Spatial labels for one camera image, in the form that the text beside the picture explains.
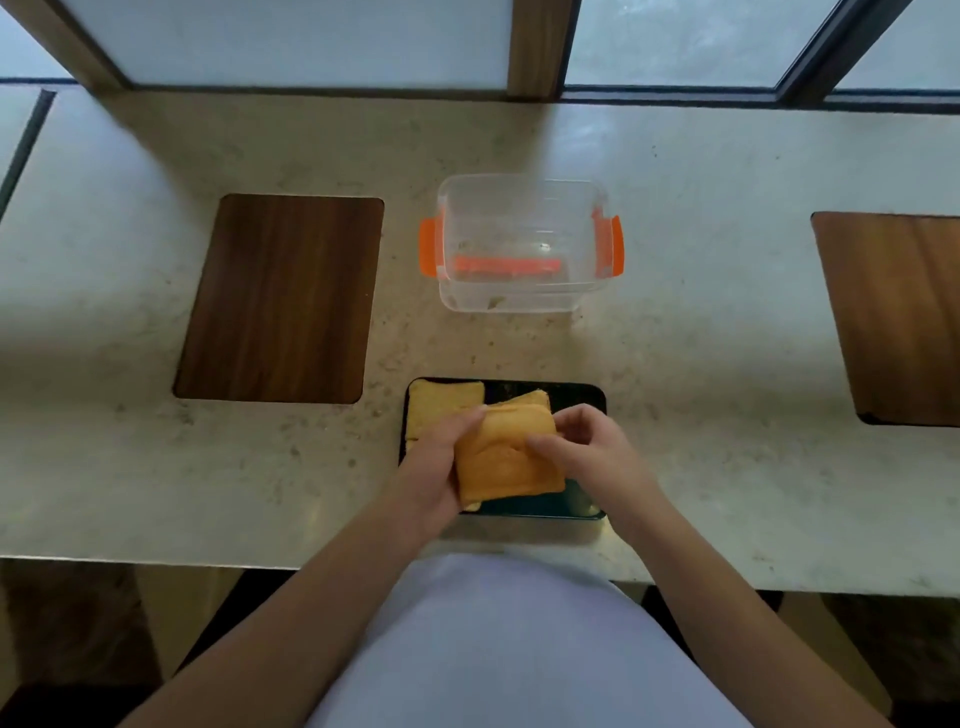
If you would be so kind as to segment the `person's left hand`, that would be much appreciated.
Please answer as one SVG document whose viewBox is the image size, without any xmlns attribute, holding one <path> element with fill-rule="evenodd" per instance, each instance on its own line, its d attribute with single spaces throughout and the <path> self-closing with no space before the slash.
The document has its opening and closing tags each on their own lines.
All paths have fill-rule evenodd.
<svg viewBox="0 0 960 728">
<path fill-rule="evenodd" d="M 461 500 L 455 467 L 455 447 L 434 443 L 434 425 L 424 431 L 399 466 L 400 504 L 407 518 L 432 541 L 461 512 Z"/>
</svg>

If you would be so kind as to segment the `person's right hand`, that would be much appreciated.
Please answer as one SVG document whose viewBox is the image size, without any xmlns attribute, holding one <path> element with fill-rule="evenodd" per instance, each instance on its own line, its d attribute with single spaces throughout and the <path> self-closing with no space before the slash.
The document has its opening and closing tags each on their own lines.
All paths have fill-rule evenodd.
<svg viewBox="0 0 960 728">
<path fill-rule="evenodd" d="M 666 503 L 653 471 L 621 427 L 599 409 L 578 404 L 554 415 L 557 434 L 589 446 L 585 471 L 564 471 L 610 521 L 630 524 L 642 513 Z"/>
</svg>

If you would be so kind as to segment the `person's right forearm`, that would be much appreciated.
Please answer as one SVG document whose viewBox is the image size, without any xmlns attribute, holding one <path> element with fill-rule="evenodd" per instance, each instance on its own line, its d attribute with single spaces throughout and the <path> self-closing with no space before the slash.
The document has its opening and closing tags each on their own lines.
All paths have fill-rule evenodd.
<svg viewBox="0 0 960 728">
<path fill-rule="evenodd" d="M 594 488 L 702 672 L 754 728 L 892 728 L 805 644 L 656 483 Z"/>
</svg>

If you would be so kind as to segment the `person's left forearm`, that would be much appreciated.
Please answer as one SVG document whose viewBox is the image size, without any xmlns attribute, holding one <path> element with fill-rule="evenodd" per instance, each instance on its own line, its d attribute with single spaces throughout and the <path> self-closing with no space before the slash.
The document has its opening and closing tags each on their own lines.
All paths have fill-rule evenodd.
<svg viewBox="0 0 960 728">
<path fill-rule="evenodd" d="M 395 475 L 119 728 L 303 728 L 401 575 L 459 511 L 450 475 Z"/>
</svg>

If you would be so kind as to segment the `pale toasted sandwich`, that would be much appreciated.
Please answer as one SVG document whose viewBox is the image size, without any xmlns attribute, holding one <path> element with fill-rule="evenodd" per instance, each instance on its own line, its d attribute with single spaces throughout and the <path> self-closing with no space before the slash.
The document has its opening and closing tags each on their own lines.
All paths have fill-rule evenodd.
<svg viewBox="0 0 960 728">
<path fill-rule="evenodd" d="M 407 389 L 404 446 L 409 450 L 440 420 L 484 403 L 481 381 L 437 382 L 418 378 Z"/>
</svg>

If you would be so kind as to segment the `clear container with orange clips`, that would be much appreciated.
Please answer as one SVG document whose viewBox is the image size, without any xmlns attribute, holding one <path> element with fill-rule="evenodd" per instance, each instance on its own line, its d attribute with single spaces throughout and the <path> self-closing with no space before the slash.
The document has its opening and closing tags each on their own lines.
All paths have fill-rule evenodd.
<svg viewBox="0 0 960 728">
<path fill-rule="evenodd" d="M 573 312 L 625 269 L 622 224 L 606 203 L 592 180 L 449 176 L 419 225 L 419 273 L 454 312 Z"/>
</svg>

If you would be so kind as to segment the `person's white shirt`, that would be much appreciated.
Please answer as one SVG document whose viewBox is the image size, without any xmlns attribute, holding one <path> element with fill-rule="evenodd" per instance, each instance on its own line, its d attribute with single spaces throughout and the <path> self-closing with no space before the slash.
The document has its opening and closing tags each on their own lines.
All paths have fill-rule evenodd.
<svg viewBox="0 0 960 728">
<path fill-rule="evenodd" d="M 570 567 L 411 564 L 307 728 L 752 728 L 654 618 Z"/>
</svg>

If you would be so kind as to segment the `dark wooden placemat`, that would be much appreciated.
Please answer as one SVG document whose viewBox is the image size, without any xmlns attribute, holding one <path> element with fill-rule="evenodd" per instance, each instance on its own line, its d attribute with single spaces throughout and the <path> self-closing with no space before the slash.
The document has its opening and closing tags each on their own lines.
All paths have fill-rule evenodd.
<svg viewBox="0 0 960 728">
<path fill-rule="evenodd" d="M 810 223 L 857 417 L 960 429 L 960 215 Z"/>
<path fill-rule="evenodd" d="M 173 394 L 356 404 L 384 214 L 375 197 L 222 196 Z"/>
</svg>

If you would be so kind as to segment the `window frame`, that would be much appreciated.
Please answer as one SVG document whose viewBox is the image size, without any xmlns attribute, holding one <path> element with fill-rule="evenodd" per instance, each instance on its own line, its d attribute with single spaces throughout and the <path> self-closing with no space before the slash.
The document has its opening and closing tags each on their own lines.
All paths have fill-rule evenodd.
<svg viewBox="0 0 960 728">
<path fill-rule="evenodd" d="M 960 0 L 0 0 L 0 84 L 960 116 Z"/>
</svg>

